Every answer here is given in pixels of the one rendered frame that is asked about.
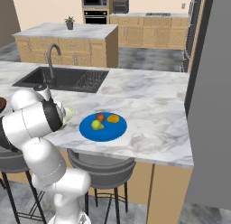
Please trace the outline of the grey hob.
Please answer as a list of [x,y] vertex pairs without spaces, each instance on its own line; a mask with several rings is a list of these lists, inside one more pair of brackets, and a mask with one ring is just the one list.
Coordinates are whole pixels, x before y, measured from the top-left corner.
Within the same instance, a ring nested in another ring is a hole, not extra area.
[[171,16],[171,13],[146,13],[145,16],[168,17]]

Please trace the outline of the pale green bowl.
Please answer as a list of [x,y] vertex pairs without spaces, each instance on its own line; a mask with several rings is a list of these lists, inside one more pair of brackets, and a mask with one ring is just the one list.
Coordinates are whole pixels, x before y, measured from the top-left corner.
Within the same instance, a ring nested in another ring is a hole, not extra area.
[[75,110],[72,107],[64,106],[65,116],[63,118],[63,127],[75,116]]

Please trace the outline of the black built-in oven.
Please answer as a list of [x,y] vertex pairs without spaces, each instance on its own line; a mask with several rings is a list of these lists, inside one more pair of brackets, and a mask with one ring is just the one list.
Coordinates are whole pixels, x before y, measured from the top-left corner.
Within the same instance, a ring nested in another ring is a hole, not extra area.
[[107,11],[85,11],[85,23],[107,24]]

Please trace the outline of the grey curved tap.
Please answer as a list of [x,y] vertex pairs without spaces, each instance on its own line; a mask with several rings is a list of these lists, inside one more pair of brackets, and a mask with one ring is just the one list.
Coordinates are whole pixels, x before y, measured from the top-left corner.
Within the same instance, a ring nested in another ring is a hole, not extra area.
[[56,49],[59,56],[61,56],[61,51],[60,51],[60,47],[56,43],[52,43],[48,49],[48,52],[47,52],[48,65],[49,65],[49,70],[50,70],[50,75],[51,75],[51,84],[53,86],[55,86],[56,85],[56,79],[54,76],[52,61],[51,61],[51,51],[53,48]]

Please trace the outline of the wooden kitchen island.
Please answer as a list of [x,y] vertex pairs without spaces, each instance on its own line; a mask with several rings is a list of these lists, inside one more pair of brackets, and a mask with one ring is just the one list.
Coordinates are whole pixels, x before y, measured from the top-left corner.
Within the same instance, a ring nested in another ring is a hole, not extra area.
[[118,26],[75,23],[43,23],[14,34],[22,62],[48,63],[47,53],[55,43],[51,62],[59,65],[116,68],[118,66]]

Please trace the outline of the grey bar stool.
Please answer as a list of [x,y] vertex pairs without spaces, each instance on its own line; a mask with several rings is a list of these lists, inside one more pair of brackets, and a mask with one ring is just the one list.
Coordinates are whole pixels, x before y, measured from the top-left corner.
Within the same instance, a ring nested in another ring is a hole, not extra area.
[[[33,187],[32,176],[30,175],[29,168],[25,160],[23,159],[23,154],[20,151],[11,152],[9,150],[5,150],[3,147],[0,146],[0,173],[2,174],[2,179],[0,180],[0,183],[7,191],[7,195],[14,213],[16,223],[21,224],[20,218],[25,218],[38,220],[41,221],[43,224],[47,224],[47,221],[42,211],[42,206],[40,204],[44,193],[42,191],[40,193],[37,193],[36,189]],[[33,204],[29,213],[21,213],[17,211],[14,203],[14,197],[11,192],[11,188],[7,178],[8,173],[25,173],[27,181],[32,190],[32,195],[35,200],[35,203]]]
[[125,187],[125,211],[128,211],[127,181],[130,179],[135,167],[134,158],[115,159],[104,156],[79,154],[68,149],[68,158],[74,168],[87,171],[91,177],[90,187],[94,189],[95,201],[97,190],[114,190],[116,224],[120,224],[118,187]]

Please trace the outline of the black sink basin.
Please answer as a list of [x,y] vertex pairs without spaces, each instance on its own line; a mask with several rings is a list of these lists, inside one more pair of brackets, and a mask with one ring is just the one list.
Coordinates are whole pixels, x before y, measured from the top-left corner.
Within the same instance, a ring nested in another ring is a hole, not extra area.
[[36,85],[46,84],[49,89],[83,92],[74,89],[74,86],[87,71],[87,69],[53,68],[56,79],[56,85],[53,86],[49,67],[38,67],[15,82],[14,87],[34,88]]

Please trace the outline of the green pear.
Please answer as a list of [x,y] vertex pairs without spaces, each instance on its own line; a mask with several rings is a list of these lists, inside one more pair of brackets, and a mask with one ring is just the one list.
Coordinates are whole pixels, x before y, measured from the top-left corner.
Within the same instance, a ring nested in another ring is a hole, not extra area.
[[101,124],[101,122],[99,120],[94,120],[91,123],[91,127],[93,130],[100,130],[100,129],[104,128],[104,126]]

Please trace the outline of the black toaster oven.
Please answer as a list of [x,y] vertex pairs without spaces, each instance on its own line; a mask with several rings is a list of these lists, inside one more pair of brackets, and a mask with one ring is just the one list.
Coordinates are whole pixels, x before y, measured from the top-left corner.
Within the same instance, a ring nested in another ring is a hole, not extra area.
[[115,0],[113,8],[115,14],[127,14],[129,12],[129,0]]

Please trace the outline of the grey fridge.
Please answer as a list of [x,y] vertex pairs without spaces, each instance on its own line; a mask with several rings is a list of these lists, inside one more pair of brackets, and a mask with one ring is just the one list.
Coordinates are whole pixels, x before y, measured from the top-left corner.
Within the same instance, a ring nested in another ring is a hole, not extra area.
[[231,210],[231,0],[205,0],[185,108],[194,161],[186,201]]

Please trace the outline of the tan counter base panel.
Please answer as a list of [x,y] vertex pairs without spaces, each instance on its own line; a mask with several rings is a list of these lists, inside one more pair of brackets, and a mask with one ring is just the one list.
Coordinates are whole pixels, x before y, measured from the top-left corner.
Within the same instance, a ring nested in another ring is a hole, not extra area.
[[194,166],[190,147],[138,150],[128,146],[75,152],[115,158],[133,157],[134,173],[128,181],[128,200],[147,207],[146,224],[178,224]]

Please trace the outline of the blue round plate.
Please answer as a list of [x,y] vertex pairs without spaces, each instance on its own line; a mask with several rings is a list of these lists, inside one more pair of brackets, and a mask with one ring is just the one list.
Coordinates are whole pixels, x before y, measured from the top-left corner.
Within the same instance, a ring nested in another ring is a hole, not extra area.
[[[103,129],[100,130],[93,130],[91,127],[91,123],[96,120],[96,115],[98,113],[103,113],[105,115],[105,120],[101,122],[104,126]],[[79,132],[88,140],[95,141],[95,142],[108,142],[115,140],[122,136],[126,129],[127,123],[125,119],[119,116],[118,123],[109,123],[107,118],[111,115],[117,115],[110,112],[98,112],[92,115],[85,117],[79,125]]]

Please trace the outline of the potted green plant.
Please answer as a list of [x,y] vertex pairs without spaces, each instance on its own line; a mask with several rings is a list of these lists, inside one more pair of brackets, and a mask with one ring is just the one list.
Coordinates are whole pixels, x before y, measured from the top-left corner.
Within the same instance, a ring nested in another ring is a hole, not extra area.
[[73,17],[68,17],[67,19],[65,19],[65,24],[67,25],[67,28],[69,30],[72,30],[73,29],[73,24],[74,24],[75,20]]

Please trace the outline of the wooden base cupboard run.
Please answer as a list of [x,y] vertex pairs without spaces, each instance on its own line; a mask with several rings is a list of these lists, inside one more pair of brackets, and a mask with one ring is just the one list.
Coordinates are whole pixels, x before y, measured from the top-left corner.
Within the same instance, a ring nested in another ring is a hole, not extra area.
[[187,15],[110,14],[118,25],[120,47],[183,50],[189,29]]

